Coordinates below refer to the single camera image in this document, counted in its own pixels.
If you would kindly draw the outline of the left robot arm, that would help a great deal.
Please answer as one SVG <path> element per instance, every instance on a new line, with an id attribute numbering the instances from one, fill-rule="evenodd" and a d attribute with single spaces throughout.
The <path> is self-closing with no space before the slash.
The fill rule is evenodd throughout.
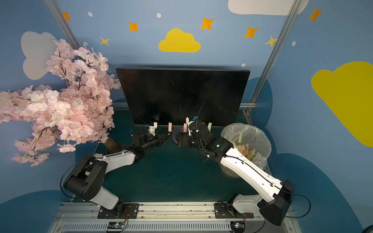
<path id="1" fill-rule="evenodd" d="M 105 156 L 84 156 L 72 169 L 63 188 L 84 201 L 99 205 L 99 218 L 122 218 L 126 214 L 123 200 L 103 187 L 107 173 L 139 162 L 145 151 L 163 145 L 170 132 L 147 133 L 138 130 L 125 149 Z"/>

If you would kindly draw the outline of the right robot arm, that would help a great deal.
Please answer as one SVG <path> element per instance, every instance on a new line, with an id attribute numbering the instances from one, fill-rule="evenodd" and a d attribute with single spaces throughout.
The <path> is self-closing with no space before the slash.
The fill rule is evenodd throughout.
<path id="1" fill-rule="evenodd" d="M 257 195 L 238 194 L 233 198 L 231 205 L 237 212 L 260 213 L 273 225 L 282 224 L 294 196 L 292 182 L 281 181 L 266 173 L 226 138 L 214 137 L 201 121 L 185 124 L 175 140 L 179 147 L 199 149 L 203 155 L 232 170 L 257 191 Z"/>

